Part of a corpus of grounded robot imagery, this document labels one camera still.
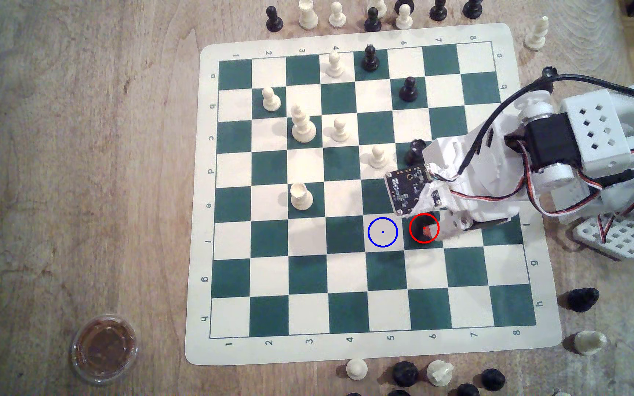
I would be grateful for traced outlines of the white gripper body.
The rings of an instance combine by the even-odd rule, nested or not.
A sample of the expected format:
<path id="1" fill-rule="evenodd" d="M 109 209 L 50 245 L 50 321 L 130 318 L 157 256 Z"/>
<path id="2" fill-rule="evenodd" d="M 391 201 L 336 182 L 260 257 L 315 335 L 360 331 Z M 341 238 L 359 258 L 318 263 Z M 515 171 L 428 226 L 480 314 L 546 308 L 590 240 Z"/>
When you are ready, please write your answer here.
<path id="1" fill-rule="evenodd" d="M 430 169 L 451 179 L 476 138 L 477 131 L 458 137 L 441 137 L 424 149 Z M 462 175 L 442 186 L 444 212 L 468 212 L 470 229 L 503 223 L 517 215 L 528 201 L 522 156 L 505 141 L 506 132 L 491 128 Z"/>

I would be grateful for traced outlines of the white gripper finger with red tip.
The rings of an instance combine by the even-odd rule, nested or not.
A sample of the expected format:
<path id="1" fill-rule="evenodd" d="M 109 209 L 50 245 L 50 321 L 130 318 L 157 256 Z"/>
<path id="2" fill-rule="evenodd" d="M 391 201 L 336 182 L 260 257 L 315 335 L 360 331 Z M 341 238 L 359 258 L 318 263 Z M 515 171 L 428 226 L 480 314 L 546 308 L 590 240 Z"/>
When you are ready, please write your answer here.
<path id="1" fill-rule="evenodd" d="M 424 186 L 413 208 L 413 216 L 420 213 L 445 210 L 445 203 L 442 203 L 440 197 L 441 189 L 442 186 Z"/>
<path id="2" fill-rule="evenodd" d="M 433 212 L 438 215 L 437 223 L 427 220 L 423 224 L 423 234 L 427 239 L 437 241 L 455 238 L 473 226 L 468 212 Z"/>

